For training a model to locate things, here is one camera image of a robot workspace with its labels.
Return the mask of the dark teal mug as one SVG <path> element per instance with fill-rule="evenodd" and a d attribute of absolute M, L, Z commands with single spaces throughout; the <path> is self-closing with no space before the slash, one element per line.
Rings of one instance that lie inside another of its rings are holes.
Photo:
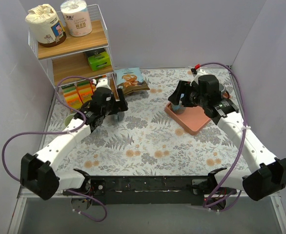
<path fill-rule="evenodd" d="M 113 123 L 117 125 L 119 122 L 121 122 L 124 118 L 124 112 L 118 112 L 113 115 Z"/>

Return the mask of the green mug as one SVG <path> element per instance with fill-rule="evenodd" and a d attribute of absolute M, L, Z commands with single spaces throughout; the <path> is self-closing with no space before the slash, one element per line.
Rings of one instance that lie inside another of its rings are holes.
<path fill-rule="evenodd" d="M 70 123 L 70 121 L 73 119 L 74 115 L 69 115 L 64 120 L 64 126 L 67 127 Z"/>

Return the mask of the patterned blue mug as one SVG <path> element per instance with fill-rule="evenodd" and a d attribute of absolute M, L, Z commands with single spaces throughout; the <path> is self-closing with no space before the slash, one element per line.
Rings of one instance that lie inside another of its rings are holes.
<path fill-rule="evenodd" d="M 186 108 L 182 104 L 182 97 L 180 97 L 178 105 L 174 105 L 173 103 L 171 103 L 171 110 L 177 115 L 182 114 L 185 111 L 185 109 Z"/>

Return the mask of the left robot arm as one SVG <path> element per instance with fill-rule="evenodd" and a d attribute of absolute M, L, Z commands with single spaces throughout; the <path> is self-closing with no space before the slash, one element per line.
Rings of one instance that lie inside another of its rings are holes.
<path fill-rule="evenodd" d="M 57 191 L 72 189 L 80 195 L 91 189 L 91 177 L 87 172 L 74 169 L 69 173 L 56 173 L 61 161 L 103 123 L 106 116 L 128 110 L 121 88 L 115 100 L 109 88 L 98 87 L 91 101 L 85 103 L 64 129 L 44 148 L 34 155 L 25 154 L 21 159 L 20 183 L 43 200 L 50 199 Z"/>

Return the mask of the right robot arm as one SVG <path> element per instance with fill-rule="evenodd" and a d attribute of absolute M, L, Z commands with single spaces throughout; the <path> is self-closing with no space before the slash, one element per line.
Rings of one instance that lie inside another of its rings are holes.
<path fill-rule="evenodd" d="M 218 126 L 238 149 L 238 156 L 246 161 L 250 174 L 234 168 L 220 168 L 210 172 L 207 181 L 198 185 L 218 194 L 225 187 L 241 190 L 255 201 L 286 186 L 286 158 L 279 159 L 256 137 L 238 107 L 223 97 L 219 81 L 214 75 L 201 75 L 196 80 L 180 80 L 168 98 L 174 105 L 201 107 L 204 114 Z"/>

